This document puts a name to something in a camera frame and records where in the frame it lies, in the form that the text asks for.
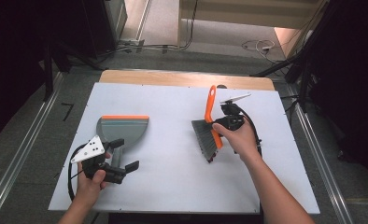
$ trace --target white tabletop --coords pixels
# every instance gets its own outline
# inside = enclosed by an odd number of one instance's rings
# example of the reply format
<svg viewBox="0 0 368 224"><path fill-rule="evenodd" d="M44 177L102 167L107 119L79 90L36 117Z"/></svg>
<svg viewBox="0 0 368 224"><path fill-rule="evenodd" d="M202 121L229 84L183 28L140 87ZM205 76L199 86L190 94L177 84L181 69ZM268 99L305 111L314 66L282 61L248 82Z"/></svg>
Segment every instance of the white tabletop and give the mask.
<svg viewBox="0 0 368 224"><path fill-rule="evenodd" d="M106 212L224 213L259 212L259 198L248 170L228 141L213 162L199 148L191 121L203 119L209 88L95 83L49 210L66 210L67 164L78 146L96 135L103 115L149 115L149 126L123 152L121 166L140 161L121 185L109 184L95 210ZM266 163L310 214L318 205L276 91L218 89L212 118L223 117L219 100L251 93L236 102L253 119ZM77 173L73 165L72 175ZM77 180L73 179L73 188Z"/></svg>

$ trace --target forearm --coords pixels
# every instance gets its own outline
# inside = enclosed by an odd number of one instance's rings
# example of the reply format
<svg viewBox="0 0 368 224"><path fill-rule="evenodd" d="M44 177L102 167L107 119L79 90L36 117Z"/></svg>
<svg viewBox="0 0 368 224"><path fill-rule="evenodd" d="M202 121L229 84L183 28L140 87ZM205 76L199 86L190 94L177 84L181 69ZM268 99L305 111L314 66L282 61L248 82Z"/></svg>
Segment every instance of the forearm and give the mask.
<svg viewBox="0 0 368 224"><path fill-rule="evenodd" d="M241 156L259 194L268 223L314 223L302 206L281 184L257 150Z"/></svg>
<svg viewBox="0 0 368 224"><path fill-rule="evenodd" d="M90 210L89 206L73 201L59 221L59 224L82 224Z"/></svg>

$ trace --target human hand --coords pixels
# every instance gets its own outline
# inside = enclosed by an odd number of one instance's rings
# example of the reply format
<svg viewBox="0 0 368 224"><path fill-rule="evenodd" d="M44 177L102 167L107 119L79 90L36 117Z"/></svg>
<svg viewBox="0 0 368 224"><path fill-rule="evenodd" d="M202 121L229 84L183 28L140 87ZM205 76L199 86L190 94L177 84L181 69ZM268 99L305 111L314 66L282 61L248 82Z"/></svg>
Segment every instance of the human hand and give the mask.
<svg viewBox="0 0 368 224"><path fill-rule="evenodd" d="M231 147L240 155L242 160L246 156L253 155L255 152L258 153L254 131L247 119L245 119L244 124L235 131L230 131L218 123L213 124L213 129L227 138Z"/></svg>
<svg viewBox="0 0 368 224"><path fill-rule="evenodd" d="M78 171L82 171L82 163L78 162ZM106 188L107 182L104 182L106 171L98 170L93 179L89 179L85 176L84 172L78 175L77 194L73 203L80 204L85 209L90 210L96 203L99 197L100 191Z"/></svg>

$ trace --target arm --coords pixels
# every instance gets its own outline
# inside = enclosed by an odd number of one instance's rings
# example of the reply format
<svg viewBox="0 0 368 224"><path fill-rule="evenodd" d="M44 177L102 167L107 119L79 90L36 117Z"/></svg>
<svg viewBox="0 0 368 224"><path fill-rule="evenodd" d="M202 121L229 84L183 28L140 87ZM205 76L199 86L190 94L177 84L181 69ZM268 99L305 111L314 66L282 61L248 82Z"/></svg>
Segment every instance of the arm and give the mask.
<svg viewBox="0 0 368 224"><path fill-rule="evenodd" d="M81 162L78 163L78 170L82 170ZM59 221L59 224L83 223L88 212L96 203L100 191L106 187L106 182L103 182L105 176L106 171L104 170L98 170L94 174L93 179L87 178L83 172L78 175L76 197Z"/></svg>
<svg viewBox="0 0 368 224"><path fill-rule="evenodd" d="M213 129L224 135L239 154L253 179L267 223L314 223L263 161L257 151L254 132L247 120L234 132L215 123Z"/></svg>

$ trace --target orange handle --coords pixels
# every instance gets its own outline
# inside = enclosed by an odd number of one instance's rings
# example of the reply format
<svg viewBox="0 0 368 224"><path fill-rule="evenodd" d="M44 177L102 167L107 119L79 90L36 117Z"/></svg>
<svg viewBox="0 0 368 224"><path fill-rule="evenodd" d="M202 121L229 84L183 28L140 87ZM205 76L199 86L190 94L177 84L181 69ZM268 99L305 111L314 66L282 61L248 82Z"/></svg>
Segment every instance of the orange handle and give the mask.
<svg viewBox="0 0 368 224"><path fill-rule="evenodd" d="M206 112L205 112L205 121L207 123L213 122L213 119L211 118L211 110L213 109L215 98L216 98L216 86L213 85L210 88L210 91L207 97Z"/></svg>
<svg viewBox="0 0 368 224"><path fill-rule="evenodd" d="M205 121L207 123L213 122L213 119L211 118L211 110L213 109L214 105L214 99L216 98L216 86L212 86L210 88L209 94L207 96L207 104L206 104L206 112L205 112ZM219 137L219 134L211 130L211 133L213 135L214 141L216 142L217 148L222 148L222 140L221 137Z"/></svg>

